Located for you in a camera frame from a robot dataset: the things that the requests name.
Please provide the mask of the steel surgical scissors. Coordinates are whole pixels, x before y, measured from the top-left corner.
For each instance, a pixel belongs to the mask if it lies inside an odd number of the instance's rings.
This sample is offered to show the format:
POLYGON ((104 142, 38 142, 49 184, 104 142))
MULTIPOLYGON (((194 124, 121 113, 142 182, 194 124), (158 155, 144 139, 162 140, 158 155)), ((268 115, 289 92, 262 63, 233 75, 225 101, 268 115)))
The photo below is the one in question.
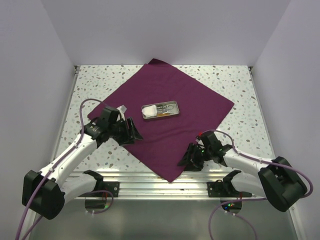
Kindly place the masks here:
POLYGON ((157 112, 170 112, 174 109, 172 104, 162 104, 156 107, 157 112))

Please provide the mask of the purple cloth mat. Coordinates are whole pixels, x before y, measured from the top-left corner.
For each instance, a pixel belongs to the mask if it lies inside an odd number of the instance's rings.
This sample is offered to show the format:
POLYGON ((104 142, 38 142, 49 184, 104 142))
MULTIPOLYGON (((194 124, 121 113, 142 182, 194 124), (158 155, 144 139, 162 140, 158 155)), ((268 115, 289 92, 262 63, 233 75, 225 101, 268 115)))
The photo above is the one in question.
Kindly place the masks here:
POLYGON ((234 103, 176 67, 152 59, 88 114, 100 115, 105 105, 126 107, 125 115, 143 140, 125 149, 151 171, 173 182, 183 171, 178 162, 199 133, 216 129, 234 103), (179 114, 143 119, 142 106, 175 101, 179 114))

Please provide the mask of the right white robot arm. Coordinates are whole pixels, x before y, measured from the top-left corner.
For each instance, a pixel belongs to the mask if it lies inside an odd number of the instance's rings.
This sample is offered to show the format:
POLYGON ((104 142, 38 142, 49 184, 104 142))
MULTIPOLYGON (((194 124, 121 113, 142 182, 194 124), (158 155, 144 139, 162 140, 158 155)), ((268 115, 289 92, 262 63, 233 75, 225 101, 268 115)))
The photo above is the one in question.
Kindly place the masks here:
POLYGON ((299 199, 307 196, 308 187, 302 174, 293 169, 284 157, 261 158, 245 153, 235 143, 223 145, 217 130, 207 130, 190 143, 178 166, 198 172, 207 161, 231 168, 221 183, 227 196, 246 192, 266 199, 275 209, 286 212, 299 199))

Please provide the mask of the white gauze pad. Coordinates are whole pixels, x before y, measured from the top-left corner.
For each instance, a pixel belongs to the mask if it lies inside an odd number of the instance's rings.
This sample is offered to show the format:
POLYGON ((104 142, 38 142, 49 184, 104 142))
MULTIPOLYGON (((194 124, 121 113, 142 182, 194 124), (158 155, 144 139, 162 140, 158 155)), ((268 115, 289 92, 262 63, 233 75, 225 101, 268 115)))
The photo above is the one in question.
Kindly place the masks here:
POLYGON ((146 118, 155 117, 157 115, 157 106, 156 105, 146 106, 141 110, 141 112, 146 118))

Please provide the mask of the orange tape strip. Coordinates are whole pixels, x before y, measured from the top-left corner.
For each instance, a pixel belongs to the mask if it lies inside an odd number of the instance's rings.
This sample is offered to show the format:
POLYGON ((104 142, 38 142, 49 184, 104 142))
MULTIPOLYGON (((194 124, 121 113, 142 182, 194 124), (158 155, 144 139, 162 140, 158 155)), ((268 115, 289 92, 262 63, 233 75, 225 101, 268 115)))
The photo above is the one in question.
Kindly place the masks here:
POLYGON ((172 115, 172 113, 169 111, 166 111, 166 112, 158 112, 156 116, 157 117, 165 117, 165 116, 170 116, 170 115, 172 115))

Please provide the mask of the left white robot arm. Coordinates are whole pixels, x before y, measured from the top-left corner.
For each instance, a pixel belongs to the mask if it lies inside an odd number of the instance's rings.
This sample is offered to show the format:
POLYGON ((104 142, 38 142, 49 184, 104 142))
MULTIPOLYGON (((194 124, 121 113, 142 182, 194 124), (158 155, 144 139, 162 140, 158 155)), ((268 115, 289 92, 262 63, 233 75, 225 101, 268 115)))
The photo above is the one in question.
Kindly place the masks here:
POLYGON ((22 204, 48 220, 55 218, 64 205, 79 196, 113 197, 102 175, 86 170, 68 181, 76 167, 103 143, 113 139, 119 146, 142 140, 132 118, 125 117, 126 107, 106 106, 98 117, 82 124, 74 142, 55 160, 38 172, 30 170, 23 180, 22 204))

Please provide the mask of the stainless steel instrument tray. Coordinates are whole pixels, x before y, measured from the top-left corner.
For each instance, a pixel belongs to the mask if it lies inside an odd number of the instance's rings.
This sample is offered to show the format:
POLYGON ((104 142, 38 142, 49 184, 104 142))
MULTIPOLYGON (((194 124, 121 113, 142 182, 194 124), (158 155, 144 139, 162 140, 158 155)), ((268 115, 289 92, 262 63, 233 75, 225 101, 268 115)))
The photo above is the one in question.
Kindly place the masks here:
POLYGON ((176 101, 165 101, 143 105, 141 113, 144 120, 156 120, 178 116, 180 109, 176 101))

